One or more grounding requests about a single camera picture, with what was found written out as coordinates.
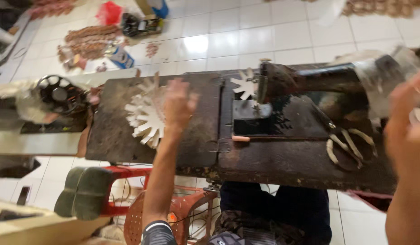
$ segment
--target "sewing machine handwheel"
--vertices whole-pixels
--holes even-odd
[[[44,103],[52,110],[63,115],[73,112],[82,103],[83,91],[74,86],[67,78],[58,75],[46,75],[37,82],[37,89]]]

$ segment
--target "pile of brown fabric strips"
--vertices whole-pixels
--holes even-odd
[[[76,0],[34,0],[33,7],[28,10],[31,19],[42,19],[45,16],[69,14]]]
[[[73,55],[80,54],[84,59],[99,59],[104,56],[104,50],[109,41],[115,40],[120,30],[115,25],[91,26],[78,31],[69,31],[65,37],[66,45],[58,46],[61,62],[67,60],[71,51]]]

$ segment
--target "white star-shaped fabric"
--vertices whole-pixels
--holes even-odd
[[[165,115],[163,106],[165,102],[166,86],[158,87],[158,73],[154,75],[154,82],[144,78],[143,83],[137,85],[141,94],[131,98],[131,103],[125,106],[128,111],[127,121],[134,127],[133,137],[142,136],[140,141],[155,149],[160,138],[163,138],[165,128]]]
[[[254,94],[254,83],[251,81],[251,79],[254,77],[254,72],[251,68],[248,68],[246,75],[243,71],[239,71],[239,74],[242,80],[231,78],[231,82],[240,85],[240,87],[233,89],[233,92],[243,92],[242,96],[240,96],[240,99],[246,100],[249,96]]]

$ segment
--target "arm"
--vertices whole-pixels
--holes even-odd
[[[420,125],[411,125],[410,111],[420,98],[420,72],[391,94],[386,127],[387,153],[398,176],[386,233],[390,245],[420,244]]]
[[[165,94],[165,131],[143,201],[142,226],[153,221],[167,221],[174,188],[175,159],[181,134],[196,108],[198,95],[187,96],[189,83],[179,78],[168,81]]]

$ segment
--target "red plastic chair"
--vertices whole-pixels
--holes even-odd
[[[179,245],[187,244],[189,237],[190,215],[197,207],[208,203],[206,234],[202,239],[210,237],[213,199],[217,197],[217,193],[203,191],[201,188],[174,186],[175,189],[183,189],[188,191],[196,191],[185,197],[172,197],[169,212],[176,216],[176,223],[171,223],[172,232],[175,240]],[[141,242],[142,238],[142,210],[145,192],[142,192],[130,206],[126,221],[124,224],[124,238],[128,245],[135,245]]]
[[[151,168],[131,168],[131,167],[122,167],[122,166],[120,167],[110,166],[110,167],[104,167],[104,169],[111,170],[115,180],[138,177],[138,176],[145,176],[145,181],[143,183],[143,190],[146,190],[146,186],[149,180],[149,173],[152,170]],[[115,206],[114,202],[109,202],[109,197],[110,195],[106,196],[107,204],[104,205],[104,209],[101,216],[119,216],[119,215],[128,214],[129,207]]]

